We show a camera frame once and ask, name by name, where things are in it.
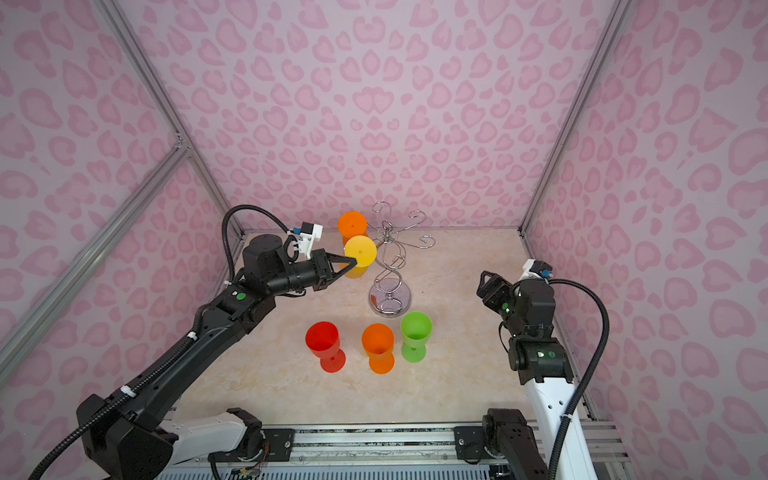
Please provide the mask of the yellow plastic wine glass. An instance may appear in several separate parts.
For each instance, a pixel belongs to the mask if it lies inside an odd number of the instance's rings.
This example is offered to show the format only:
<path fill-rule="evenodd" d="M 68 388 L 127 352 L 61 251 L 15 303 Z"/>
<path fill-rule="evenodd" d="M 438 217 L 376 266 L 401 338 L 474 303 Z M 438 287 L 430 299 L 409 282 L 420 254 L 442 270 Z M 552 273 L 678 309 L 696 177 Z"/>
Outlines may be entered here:
<path fill-rule="evenodd" d="M 346 277 L 357 279 L 362 277 L 375 262 L 377 247 L 369 237 L 358 235 L 351 237 L 345 243 L 344 254 L 346 257 L 354 258 L 357 261 L 356 266 L 346 274 Z"/>

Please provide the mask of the dark orange wine glass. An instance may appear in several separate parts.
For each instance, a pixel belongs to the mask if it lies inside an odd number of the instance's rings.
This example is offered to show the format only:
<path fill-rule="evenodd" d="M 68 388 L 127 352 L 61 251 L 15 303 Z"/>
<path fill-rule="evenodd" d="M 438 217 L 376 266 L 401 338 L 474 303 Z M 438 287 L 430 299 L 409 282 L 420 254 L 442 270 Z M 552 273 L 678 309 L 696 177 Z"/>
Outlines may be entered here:
<path fill-rule="evenodd" d="M 357 236 L 367 237 L 368 223 L 366 217 L 357 211 L 350 211 L 341 215 L 338 220 L 338 231 L 342 235 L 342 243 Z"/>

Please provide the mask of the red plastic wine glass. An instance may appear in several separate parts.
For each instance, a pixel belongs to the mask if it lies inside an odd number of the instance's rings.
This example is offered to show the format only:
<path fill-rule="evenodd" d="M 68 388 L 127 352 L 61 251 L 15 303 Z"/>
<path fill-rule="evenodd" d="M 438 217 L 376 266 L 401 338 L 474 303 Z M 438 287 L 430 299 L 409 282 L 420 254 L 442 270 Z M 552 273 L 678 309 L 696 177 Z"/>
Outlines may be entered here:
<path fill-rule="evenodd" d="M 319 359 L 323 371 L 336 373 L 344 367 L 346 355 L 341 349 L 338 328 L 333 323 L 323 321 L 312 325 L 305 334 L 305 344 Z"/>

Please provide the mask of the orange plastic wine glass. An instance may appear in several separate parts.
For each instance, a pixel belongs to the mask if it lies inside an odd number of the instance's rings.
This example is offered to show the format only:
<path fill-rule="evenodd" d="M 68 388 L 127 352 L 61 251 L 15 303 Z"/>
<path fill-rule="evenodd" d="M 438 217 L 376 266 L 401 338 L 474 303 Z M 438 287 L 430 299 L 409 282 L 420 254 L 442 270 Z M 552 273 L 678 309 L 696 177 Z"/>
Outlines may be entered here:
<path fill-rule="evenodd" d="M 374 373 L 384 375 L 394 368 L 395 336 L 387 325 L 377 323 L 368 326 L 361 341 L 369 359 L 369 367 Z"/>

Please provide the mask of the green plastic wine glass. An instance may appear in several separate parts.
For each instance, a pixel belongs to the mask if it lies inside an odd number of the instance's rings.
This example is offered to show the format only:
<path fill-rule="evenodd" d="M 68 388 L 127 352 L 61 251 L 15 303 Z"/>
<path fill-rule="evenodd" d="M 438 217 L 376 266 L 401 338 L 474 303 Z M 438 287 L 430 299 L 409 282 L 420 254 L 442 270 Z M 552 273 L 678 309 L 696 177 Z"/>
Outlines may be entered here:
<path fill-rule="evenodd" d="M 425 313 L 413 311 L 403 317 L 400 324 L 403 338 L 401 354 L 406 361 L 419 363 L 425 358 L 432 329 L 431 318 Z"/>

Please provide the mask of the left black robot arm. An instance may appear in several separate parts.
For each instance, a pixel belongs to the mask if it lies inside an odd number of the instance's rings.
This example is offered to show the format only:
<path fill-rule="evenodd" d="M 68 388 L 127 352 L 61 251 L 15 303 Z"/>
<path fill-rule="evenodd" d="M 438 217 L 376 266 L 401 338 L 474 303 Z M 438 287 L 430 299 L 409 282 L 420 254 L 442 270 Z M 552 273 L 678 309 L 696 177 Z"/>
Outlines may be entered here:
<path fill-rule="evenodd" d="M 31 478 L 42 478 L 76 441 L 112 479 L 156 478 L 189 438 L 161 423 L 194 381 L 249 335 L 275 309 L 277 298 L 324 290 L 357 266 L 352 257 L 314 248 L 320 225 L 289 228 L 271 212 L 263 214 L 279 234 L 254 237 L 242 252 L 242 268 L 236 268 L 225 243 L 226 286 L 197 309 L 189 332 L 110 396 L 92 394 L 84 400 L 76 412 L 77 428 L 38 463 Z"/>

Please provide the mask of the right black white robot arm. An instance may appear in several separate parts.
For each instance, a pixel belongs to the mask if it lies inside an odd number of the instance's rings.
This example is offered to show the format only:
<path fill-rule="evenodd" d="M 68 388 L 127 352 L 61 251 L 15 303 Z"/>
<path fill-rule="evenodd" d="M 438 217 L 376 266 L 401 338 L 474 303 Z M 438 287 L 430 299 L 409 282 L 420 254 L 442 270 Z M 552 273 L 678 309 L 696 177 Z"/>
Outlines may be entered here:
<path fill-rule="evenodd" d="M 554 335 L 557 285 L 586 294 L 601 317 L 600 338 L 579 378 Z M 577 408 L 607 347 L 610 317 L 604 302 L 579 282 L 553 277 L 550 265 L 538 260 L 531 261 L 516 282 L 482 272 L 476 294 L 498 314 L 500 329 L 510 334 L 509 364 L 534 409 L 536 423 L 529 424 L 518 409 L 490 408 L 480 427 L 455 428 L 458 460 L 477 465 L 501 459 L 509 479 L 596 478 Z"/>

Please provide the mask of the chrome wine glass rack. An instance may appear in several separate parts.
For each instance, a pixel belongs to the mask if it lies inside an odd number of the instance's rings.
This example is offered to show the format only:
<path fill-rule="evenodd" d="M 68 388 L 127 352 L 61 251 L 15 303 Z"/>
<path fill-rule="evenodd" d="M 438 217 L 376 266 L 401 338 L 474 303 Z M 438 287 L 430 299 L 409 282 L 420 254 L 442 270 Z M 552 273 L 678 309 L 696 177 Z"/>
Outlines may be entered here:
<path fill-rule="evenodd" d="M 377 201 L 371 210 L 376 220 L 368 221 L 367 226 L 373 230 L 376 247 L 374 265 L 380 271 L 373 279 L 368 302 L 380 317 L 397 318 L 410 309 L 413 299 L 402 275 L 407 265 L 408 250 L 429 250 L 436 245 L 436 240 L 431 235 L 422 235 L 416 242 L 400 239 L 403 233 L 421 227 L 428 220 L 427 214 L 419 209 L 408 213 L 409 223 L 404 226 L 398 226 L 390 219 L 393 207 L 389 202 Z"/>

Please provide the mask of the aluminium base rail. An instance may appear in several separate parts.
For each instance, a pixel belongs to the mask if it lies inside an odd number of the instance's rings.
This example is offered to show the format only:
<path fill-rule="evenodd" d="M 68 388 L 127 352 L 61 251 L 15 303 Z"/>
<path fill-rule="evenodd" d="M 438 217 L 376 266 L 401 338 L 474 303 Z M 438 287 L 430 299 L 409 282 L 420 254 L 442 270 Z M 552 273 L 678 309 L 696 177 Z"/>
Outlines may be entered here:
<path fill-rule="evenodd" d="M 273 425 L 263 463 L 231 454 L 166 468 L 164 479 L 508 479 L 477 423 Z"/>

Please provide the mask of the aluminium frame corner profile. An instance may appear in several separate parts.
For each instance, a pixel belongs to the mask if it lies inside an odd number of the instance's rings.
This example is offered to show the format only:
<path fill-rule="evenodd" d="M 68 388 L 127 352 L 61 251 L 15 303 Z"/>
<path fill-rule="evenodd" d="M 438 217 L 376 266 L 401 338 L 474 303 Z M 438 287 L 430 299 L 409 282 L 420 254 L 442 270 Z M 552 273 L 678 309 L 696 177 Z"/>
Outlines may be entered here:
<path fill-rule="evenodd" d="M 78 249 L 76 255 L 62 271 L 56 281 L 38 297 L 38 300 L 24 312 L 19 326 L 11 331 L 1 347 L 1 383 L 18 371 L 30 353 L 52 328 L 54 321 L 80 293 L 85 283 L 94 275 L 104 260 L 111 254 L 127 232 L 136 224 L 150 203 L 159 195 L 176 170 L 189 164 L 201 180 L 208 195 L 220 212 L 229 206 L 222 189 L 216 184 L 204 158 L 192 141 L 190 130 L 183 125 L 181 114 L 171 98 L 170 90 L 150 61 L 146 50 L 139 41 L 137 31 L 130 24 L 118 1 L 90 1 L 88 3 L 103 17 L 135 75 L 143 84 L 146 94 L 154 107 L 168 124 L 175 143 L 169 148 L 162 161 L 149 171 L 131 195 L 119 205 L 88 243 Z"/>

